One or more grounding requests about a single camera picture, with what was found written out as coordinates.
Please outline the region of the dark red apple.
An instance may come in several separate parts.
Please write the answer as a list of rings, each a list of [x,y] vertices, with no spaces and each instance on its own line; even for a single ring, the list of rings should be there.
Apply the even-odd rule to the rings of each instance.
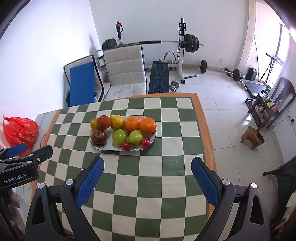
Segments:
[[[90,139],[94,145],[106,145],[107,134],[104,130],[95,130],[90,134]]]

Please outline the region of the yellow lemon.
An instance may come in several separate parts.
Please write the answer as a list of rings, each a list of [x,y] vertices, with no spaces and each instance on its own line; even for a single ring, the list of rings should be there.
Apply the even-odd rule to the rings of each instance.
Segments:
[[[98,118],[93,118],[90,122],[90,127],[91,127],[91,130],[94,131],[94,130],[97,130],[98,129],[98,126],[97,126],[97,119]]]

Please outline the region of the brown-red round fruit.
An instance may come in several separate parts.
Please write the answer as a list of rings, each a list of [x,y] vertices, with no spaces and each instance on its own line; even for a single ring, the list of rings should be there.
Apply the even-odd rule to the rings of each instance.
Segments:
[[[111,126],[111,120],[106,115],[101,115],[96,121],[97,127],[100,130],[107,130]]]

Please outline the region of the green apple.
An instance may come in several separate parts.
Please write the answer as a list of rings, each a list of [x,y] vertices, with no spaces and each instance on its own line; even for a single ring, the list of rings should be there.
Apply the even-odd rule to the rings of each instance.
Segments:
[[[128,136],[128,142],[132,146],[140,145],[143,139],[144,139],[144,135],[140,130],[134,130]]]
[[[121,147],[127,141],[127,133],[123,129],[115,130],[112,134],[113,143]]]

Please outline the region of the yellow pear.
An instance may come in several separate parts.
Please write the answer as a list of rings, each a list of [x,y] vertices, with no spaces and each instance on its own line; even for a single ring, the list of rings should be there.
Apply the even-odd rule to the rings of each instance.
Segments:
[[[125,119],[121,115],[111,115],[109,118],[111,120],[110,126],[113,130],[119,130],[124,128]]]

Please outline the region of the cherry tomato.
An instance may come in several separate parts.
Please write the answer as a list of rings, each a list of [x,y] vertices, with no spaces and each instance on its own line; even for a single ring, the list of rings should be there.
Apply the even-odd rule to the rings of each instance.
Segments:
[[[141,145],[144,147],[144,148],[147,148],[151,145],[151,141],[148,139],[148,138],[144,138],[142,141],[141,141]]]
[[[129,142],[124,142],[122,144],[122,149],[125,150],[125,151],[129,151],[131,149],[131,145]]]

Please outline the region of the orange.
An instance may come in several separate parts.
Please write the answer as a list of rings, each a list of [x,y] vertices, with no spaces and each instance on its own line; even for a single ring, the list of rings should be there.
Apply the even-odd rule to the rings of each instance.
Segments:
[[[125,130],[128,133],[131,133],[132,131],[139,130],[140,120],[137,117],[130,116],[125,121]]]
[[[139,129],[145,135],[153,134],[157,129],[156,121],[152,118],[144,118],[140,121]]]

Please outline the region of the red plastic bag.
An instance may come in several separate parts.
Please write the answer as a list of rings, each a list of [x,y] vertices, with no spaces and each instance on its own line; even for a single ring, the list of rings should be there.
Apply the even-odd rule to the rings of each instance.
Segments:
[[[10,146],[25,143],[27,149],[19,154],[23,157],[32,151],[32,148],[38,138],[38,124],[29,118],[4,117],[3,131]]]

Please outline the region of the black scooter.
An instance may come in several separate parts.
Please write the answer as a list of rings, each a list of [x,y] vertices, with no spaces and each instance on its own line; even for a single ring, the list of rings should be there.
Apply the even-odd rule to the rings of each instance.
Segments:
[[[270,225],[270,232],[273,235],[283,219],[291,195],[295,192],[295,157],[277,169],[263,173],[263,176],[268,175],[275,175],[277,180],[277,210]]]

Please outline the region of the small wooden stool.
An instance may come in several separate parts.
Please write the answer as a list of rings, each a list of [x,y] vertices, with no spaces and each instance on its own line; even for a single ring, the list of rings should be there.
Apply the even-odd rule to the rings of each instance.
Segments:
[[[243,143],[245,140],[251,142],[251,150],[254,150],[258,146],[264,144],[264,138],[256,129],[252,126],[248,126],[248,129],[242,134],[240,142]]]

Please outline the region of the green white checkered tablecloth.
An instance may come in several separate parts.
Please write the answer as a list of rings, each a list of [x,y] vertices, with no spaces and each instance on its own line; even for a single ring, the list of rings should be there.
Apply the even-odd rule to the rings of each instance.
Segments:
[[[153,143],[131,152],[97,150],[90,122],[101,115],[143,115],[157,123]],[[195,157],[215,168],[212,143],[196,94],[97,102],[46,114],[53,156],[39,183],[59,185],[100,156],[104,172],[82,210],[101,240],[195,240],[209,206],[192,172]]]

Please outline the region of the oval deer-pattern plate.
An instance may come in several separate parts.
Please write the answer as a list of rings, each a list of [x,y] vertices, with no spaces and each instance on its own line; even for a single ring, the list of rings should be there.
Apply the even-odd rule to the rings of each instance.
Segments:
[[[141,151],[157,136],[157,124],[144,115],[101,115],[91,121],[89,140],[101,151]]]

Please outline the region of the white padded chair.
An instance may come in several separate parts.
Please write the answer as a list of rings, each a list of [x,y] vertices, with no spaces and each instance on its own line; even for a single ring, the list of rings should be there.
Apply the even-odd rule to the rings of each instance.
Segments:
[[[104,51],[103,57],[110,83],[105,101],[147,93],[142,45],[109,49]]]

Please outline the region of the black blue weight bench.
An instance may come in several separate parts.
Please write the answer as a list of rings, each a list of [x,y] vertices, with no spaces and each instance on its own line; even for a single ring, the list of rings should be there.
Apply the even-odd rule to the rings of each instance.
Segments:
[[[154,61],[151,67],[148,94],[166,93],[169,92],[169,88],[170,83],[168,63]]]

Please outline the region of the barbell on rack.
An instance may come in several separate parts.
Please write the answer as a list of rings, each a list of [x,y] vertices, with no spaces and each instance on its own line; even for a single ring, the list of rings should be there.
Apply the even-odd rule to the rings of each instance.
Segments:
[[[185,34],[183,41],[161,41],[161,40],[150,40],[150,41],[139,41],[134,43],[127,43],[127,44],[117,44],[117,41],[112,39],[107,39],[103,42],[102,48],[99,51],[106,51],[109,49],[119,48],[119,47],[127,47],[127,46],[134,46],[134,45],[152,45],[152,44],[163,44],[163,43],[178,43],[179,47],[183,47],[186,52],[197,52],[200,46],[199,39],[195,35]]]

